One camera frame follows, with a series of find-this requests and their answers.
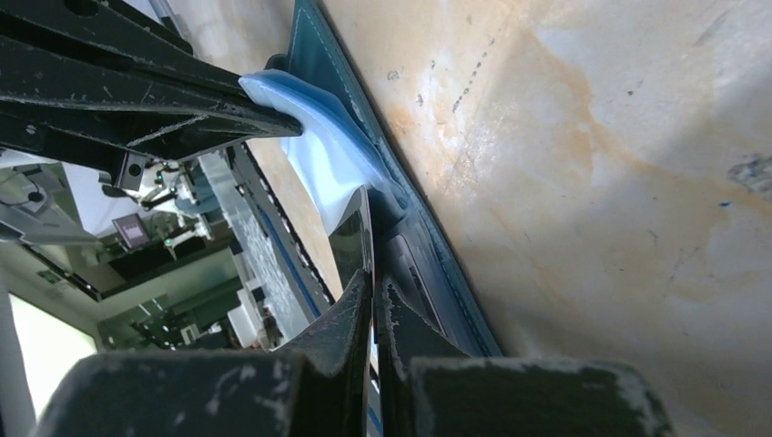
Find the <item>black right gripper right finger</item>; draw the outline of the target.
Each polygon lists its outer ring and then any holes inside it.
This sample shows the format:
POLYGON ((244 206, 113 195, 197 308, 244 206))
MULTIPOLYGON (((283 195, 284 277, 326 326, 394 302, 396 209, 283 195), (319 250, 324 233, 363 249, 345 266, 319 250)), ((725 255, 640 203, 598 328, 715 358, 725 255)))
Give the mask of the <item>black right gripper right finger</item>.
POLYGON ((386 436, 673 436, 634 368, 594 360, 471 357, 382 279, 374 298, 386 436))

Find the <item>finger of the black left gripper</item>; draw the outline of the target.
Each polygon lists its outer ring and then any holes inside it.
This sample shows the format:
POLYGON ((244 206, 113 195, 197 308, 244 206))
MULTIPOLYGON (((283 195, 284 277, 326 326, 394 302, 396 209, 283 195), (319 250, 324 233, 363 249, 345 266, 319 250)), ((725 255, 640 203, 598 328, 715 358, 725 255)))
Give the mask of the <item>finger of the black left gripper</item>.
POLYGON ((294 117, 254 103, 236 74, 121 1, 1 4, 1 145, 138 185, 149 158, 184 162, 294 117))

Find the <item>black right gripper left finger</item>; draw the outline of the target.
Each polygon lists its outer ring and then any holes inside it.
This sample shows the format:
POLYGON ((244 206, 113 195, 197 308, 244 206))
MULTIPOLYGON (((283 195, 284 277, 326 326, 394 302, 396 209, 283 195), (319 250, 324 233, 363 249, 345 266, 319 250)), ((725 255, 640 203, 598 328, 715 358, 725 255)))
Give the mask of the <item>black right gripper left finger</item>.
POLYGON ((254 350, 111 351, 79 361, 39 436, 362 436, 371 274, 301 334, 254 350))

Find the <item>black credit card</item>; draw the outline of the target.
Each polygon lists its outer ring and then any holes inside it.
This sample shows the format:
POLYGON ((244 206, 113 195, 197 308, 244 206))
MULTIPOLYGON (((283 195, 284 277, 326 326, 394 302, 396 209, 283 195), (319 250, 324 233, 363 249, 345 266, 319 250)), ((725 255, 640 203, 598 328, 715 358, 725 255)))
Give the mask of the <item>black credit card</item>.
POLYGON ((359 286, 359 302, 370 317, 365 330, 368 363, 375 364, 377 371, 378 359, 373 358, 372 352, 374 249, 368 189, 360 187, 353 191, 339 224, 329 236, 329 243, 341 285, 348 287, 357 278, 363 280, 359 286))

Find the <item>blue card holder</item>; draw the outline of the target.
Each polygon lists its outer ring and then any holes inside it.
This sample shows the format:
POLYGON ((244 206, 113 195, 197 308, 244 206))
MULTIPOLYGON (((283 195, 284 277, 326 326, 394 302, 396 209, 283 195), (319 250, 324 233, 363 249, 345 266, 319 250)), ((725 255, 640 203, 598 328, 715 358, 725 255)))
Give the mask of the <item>blue card holder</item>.
POLYGON ((473 356, 501 349, 450 245, 393 153, 320 4, 298 1, 289 46, 240 79, 257 104, 298 119, 281 147, 332 234, 365 189, 378 271, 451 342, 473 356))

